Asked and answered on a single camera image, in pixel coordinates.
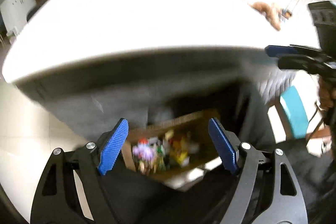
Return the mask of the right hand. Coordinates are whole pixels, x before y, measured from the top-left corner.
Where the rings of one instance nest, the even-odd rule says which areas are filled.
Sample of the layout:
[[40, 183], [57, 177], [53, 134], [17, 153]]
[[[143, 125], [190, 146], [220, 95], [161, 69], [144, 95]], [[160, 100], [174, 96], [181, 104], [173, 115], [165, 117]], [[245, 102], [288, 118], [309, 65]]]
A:
[[333, 88], [331, 83], [325, 81], [321, 76], [319, 76], [318, 84], [318, 96], [321, 109], [325, 111], [332, 109], [335, 104], [335, 88]]

